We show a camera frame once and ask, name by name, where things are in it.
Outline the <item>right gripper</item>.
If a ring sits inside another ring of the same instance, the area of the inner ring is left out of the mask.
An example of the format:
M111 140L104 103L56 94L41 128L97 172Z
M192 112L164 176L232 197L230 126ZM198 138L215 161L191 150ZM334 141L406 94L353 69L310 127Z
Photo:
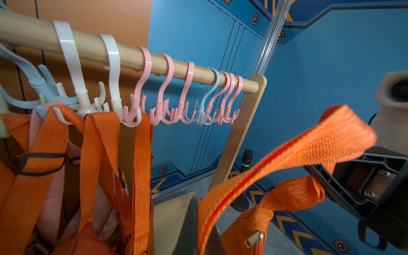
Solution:
M359 221L359 239L366 240L367 229L379 236L375 250L388 244L408 248L408 157L380 146L373 146L354 160L338 163L332 174L323 165L305 169L324 187L329 199Z

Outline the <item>red-orange sling bag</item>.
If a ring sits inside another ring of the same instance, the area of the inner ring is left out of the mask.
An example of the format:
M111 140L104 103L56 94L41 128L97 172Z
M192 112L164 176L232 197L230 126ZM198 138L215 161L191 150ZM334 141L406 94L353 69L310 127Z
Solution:
M127 255L149 254L154 204L150 192L153 127L137 127L133 154L133 190L128 196L119 170L120 118L113 112L93 113L85 119L67 106L63 116L84 135L80 155L81 218L78 230L55 250L57 255L111 255L92 227L97 186L101 185L118 212L121 246ZM16 171L1 166L1 254L22 255L32 239L40 210L53 177L64 165L69 128L50 112L33 144L28 142L30 118L3 115L6 127L25 155Z

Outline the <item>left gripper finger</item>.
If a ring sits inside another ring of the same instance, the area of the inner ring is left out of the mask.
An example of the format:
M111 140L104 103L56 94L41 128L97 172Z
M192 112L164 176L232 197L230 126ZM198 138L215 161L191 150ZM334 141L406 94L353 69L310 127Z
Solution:
M198 227L198 205L196 195L188 199L189 207L180 232L180 254L197 255L197 227ZM217 227L213 227L206 245L205 255L226 255L222 245Z

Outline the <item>wooden garment rack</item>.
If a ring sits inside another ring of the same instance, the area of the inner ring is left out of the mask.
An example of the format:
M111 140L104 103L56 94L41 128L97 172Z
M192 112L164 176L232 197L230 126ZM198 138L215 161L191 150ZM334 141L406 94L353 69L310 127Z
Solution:
M94 36L72 30L67 22L42 21L31 16L10 11L1 5L1 42L19 45L37 50L64 54L69 70L80 72L80 59L108 63L109 52L101 36ZM233 166L238 151L250 127L254 114L267 86L267 79L261 74L254 74L245 80L239 76L213 71L200 66L193 67L191 63L172 60L166 62L165 56L149 53L144 57L145 48L131 47L123 44L113 44L114 56L120 57L121 67L143 71L144 77L137 83L136 94L141 93L142 85L151 73L166 75L170 79L186 80L189 84L198 82L203 85L224 87L227 80L236 83L239 92L245 92L241 109L242 113L232 123L232 130L221 157L221 164L225 170Z

